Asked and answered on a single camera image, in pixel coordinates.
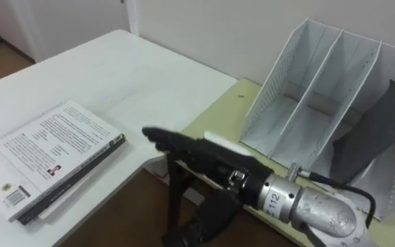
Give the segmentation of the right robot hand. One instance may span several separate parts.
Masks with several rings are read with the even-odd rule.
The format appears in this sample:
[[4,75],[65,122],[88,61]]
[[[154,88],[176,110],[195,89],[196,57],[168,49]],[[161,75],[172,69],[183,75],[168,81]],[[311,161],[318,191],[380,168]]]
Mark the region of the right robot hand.
[[223,188],[231,186],[229,178],[233,172],[240,171],[245,175],[238,188],[240,201],[258,209],[262,188],[274,170],[254,156],[240,154],[208,139],[194,139],[158,127],[144,127],[142,133],[158,151],[184,162],[190,170]]

